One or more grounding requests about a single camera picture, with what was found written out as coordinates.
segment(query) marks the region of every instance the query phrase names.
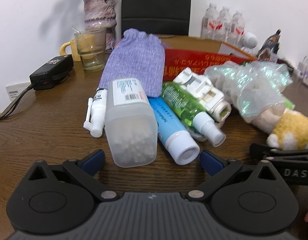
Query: flower vase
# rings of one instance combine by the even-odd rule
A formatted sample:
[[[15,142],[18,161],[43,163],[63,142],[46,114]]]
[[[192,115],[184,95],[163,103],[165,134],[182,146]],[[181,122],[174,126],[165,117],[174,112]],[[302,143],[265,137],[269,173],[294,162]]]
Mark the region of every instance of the flower vase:
[[[115,41],[116,13],[114,0],[84,0],[85,30],[106,28],[106,50]]]

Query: glass cup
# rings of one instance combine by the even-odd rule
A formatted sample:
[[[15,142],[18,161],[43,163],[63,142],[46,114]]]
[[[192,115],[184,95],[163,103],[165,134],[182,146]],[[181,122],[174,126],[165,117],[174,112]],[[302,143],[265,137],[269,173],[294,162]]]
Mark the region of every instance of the glass cup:
[[[83,69],[91,71],[105,66],[106,29],[98,29],[74,34],[78,55]]]

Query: purple fabric pouch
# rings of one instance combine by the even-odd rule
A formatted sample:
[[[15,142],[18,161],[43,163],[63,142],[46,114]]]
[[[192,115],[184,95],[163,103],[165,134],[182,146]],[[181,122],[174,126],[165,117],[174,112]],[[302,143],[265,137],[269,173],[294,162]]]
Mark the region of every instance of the purple fabric pouch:
[[[138,78],[148,97],[159,97],[162,91],[165,52],[161,40],[136,29],[124,32],[124,38],[107,60],[99,88],[107,89],[118,78]]]

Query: black cable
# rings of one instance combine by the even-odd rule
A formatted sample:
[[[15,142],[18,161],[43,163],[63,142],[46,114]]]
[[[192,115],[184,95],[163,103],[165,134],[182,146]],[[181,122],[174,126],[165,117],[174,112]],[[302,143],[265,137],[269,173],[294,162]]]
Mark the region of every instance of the black cable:
[[[12,106],[6,111],[6,113],[4,113],[3,115],[0,115],[0,120],[4,120],[6,119],[7,117],[10,116],[10,114],[12,112],[14,112],[14,110],[16,109],[16,107],[18,106],[19,102],[21,101],[21,99],[23,98],[23,96],[28,92],[30,91],[33,87],[34,87],[35,84],[30,84],[19,96],[18,98],[16,99],[16,101],[12,104]]]

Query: red cardboard box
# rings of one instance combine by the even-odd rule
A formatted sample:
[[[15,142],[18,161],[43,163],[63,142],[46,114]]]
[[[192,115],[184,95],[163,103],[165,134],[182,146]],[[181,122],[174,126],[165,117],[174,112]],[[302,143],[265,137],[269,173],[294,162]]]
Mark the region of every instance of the red cardboard box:
[[[256,60],[256,57],[222,41],[188,36],[160,36],[171,48],[165,49],[163,80],[173,80],[183,69],[203,74],[210,66],[231,60],[237,64]]]

